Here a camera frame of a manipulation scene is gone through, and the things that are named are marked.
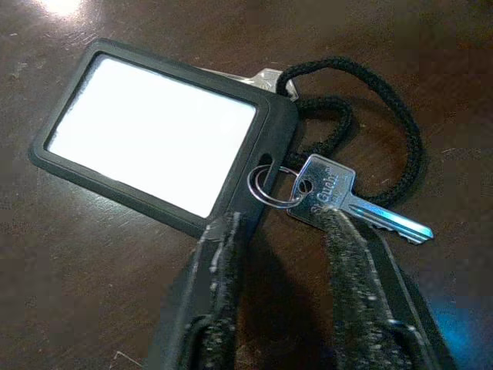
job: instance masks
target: key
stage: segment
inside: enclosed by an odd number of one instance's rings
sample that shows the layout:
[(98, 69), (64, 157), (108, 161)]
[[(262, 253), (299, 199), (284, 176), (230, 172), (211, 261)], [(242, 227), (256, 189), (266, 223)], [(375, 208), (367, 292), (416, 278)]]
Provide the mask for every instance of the key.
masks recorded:
[(433, 238), (429, 227), (354, 196), (351, 191), (355, 177), (351, 168), (317, 154), (311, 155), (296, 178), (291, 194), (292, 199), (305, 198), (300, 205), (290, 208), (288, 214), (323, 229), (322, 220), (316, 215), (331, 208), (339, 209), (375, 227), (397, 231), (414, 244)]

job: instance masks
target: key blade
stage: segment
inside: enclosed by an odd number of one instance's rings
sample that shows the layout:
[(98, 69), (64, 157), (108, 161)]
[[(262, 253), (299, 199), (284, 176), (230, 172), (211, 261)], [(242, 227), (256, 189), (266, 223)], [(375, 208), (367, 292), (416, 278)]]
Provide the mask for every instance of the key blade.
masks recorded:
[(399, 235), (414, 244), (424, 243), (434, 237), (433, 231), (429, 227), (362, 200), (352, 194), (348, 194), (344, 199), (342, 209), (355, 217), (366, 220), (375, 227), (397, 231)]

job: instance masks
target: dark wood surface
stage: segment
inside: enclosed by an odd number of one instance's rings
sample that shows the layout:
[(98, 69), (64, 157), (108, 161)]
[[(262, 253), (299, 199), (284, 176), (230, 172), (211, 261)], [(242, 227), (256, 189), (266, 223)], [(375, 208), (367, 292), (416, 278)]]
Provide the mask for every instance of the dark wood surface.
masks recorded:
[[(325, 56), (381, 74), (414, 112), (427, 150), (413, 193), (393, 209), (432, 227), (435, 239), (413, 246), (382, 234), (461, 368), (493, 367), (490, 2), (1, 0), (0, 368), (108, 368), (117, 351), (142, 361), (160, 302), (196, 243), (27, 158), (82, 50), (98, 37), (244, 76)], [(403, 133), (373, 93), (339, 72), (303, 77), (298, 87), (354, 104), (354, 128), (334, 158), (357, 171), (359, 190), (396, 181)], [(323, 139), (332, 126), (311, 119), (303, 141)], [(278, 191), (288, 188), (285, 180)], [(328, 356), (321, 238), (265, 212), (246, 267), (238, 368), (317, 368)]]

